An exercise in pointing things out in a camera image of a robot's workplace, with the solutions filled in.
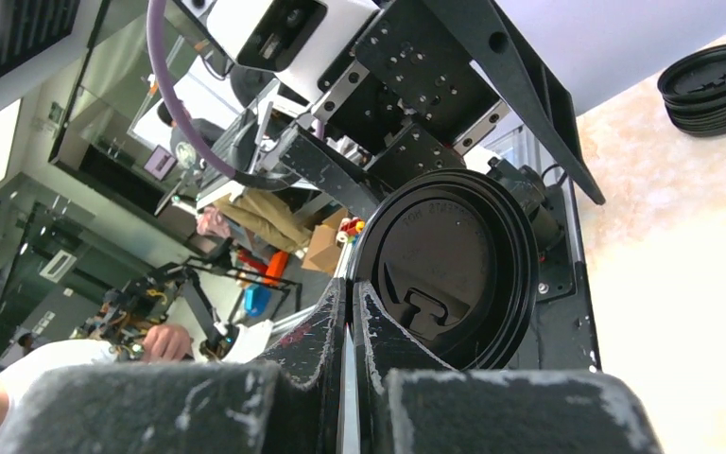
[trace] black metal bracket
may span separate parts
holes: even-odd
[[[297,124],[280,136],[280,162],[355,216],[369,218],[385,198],[386,188]]]
[[[403,26],[403,22],[409,21],[406,11],[412,17],[421,17],[424,25],[417,26],[411,22],[411,28]],[[395,20],[399,21],[399,28],[397,24],[391,23]],[[390,43],[389,33],[399,31],[404,35],[406,29],[412,33],[412,39],[403,42],[405,56],[398,49],[393,49],[393,61],[380,58],[382,52],[377,50],[377,46],[381,45],[380,40],[389,40]],[[444,40],[444,35],[452,39]],[[439,42],[454,43],[453,48],[468,54],[466,67],[459,64],[461,55],[453,58],[452,54],[445,53],[450,49],[449,45],[424,45]],[[461,106],[468,106],[464,114],[482,114],[486,105],[493,105],[488,99],[482,98],[482,94],[488,92],[470,89],[472,83],[484,83],[482,80],[472,82],[474,71],[469,70],[468,63],[475,61],[499,96],[519,115],[572,181],[595,203],[605,202],[605,197],[583,162],[572,97],[493,0],[473,0],[466,3],[466,8],[445,0],[391,2],[370,25],[369,32],[361,38],[356,52],[357,58],[373,74],[394,91],[402,92],[401,95],[404,95],[411,107],[418,110],[424,121],[428,122],[426,128],[429,131],[453,130],[450,130],[451,125],[437,123],[439,118],[433,113],[432,106],[435,98],[420,91],[427,85],[424,79],[430,78],[440,88],[444,88],[445,98],[441,98],[438,107],[444,106],[445,99],[449,98]],[[446,68],[449,67],[447,63],[450,59],[454,60],[452,67],[456,70],[455,74],[444,72],[449,71]],[[399,76],[392,74],[394,68],[400,65],[410,68],[411,64],[422,70],[414,71],[416,74],[413,74],[409,85],[393,79]],[[448,86],[448,79],[452,78],[461,80],[461,83]],[[464,102],[466,93],[475,97]],[[471,123],[472,120],[467,118],[466,121]]]

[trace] blue container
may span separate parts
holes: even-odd
[[[266,312],[271,291],[257,284],[248,286],[244,293],[243,308],[250,317],[258,317]]]

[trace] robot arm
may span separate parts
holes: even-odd
[[[572,181],[605,201],[582,162],[571,96],[492,0],[218,2],[207,26],[238,64],[275,73],[374,155],[368,170],[391,189],[462,166],[514,110]]]

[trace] marble countertop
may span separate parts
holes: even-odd
[[[676,130],[658,76],[579,119],[608,200],[578,193],[600,354],[667,453],[726,453],[726,135]]]

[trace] orange object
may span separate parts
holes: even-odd
[[[284,251],[279,251],[274,256],[272,256],[271,261],[268,262],[268,270],[266,271],[266,276],[270,277],[264,279],[263,283],[270,286],[276,285],[277,283],[274,281],[274,279],[279,279],[283,277],[283,273],[285,272],[285,267],[287,266],[287,261],[289,258],[290,254]]]

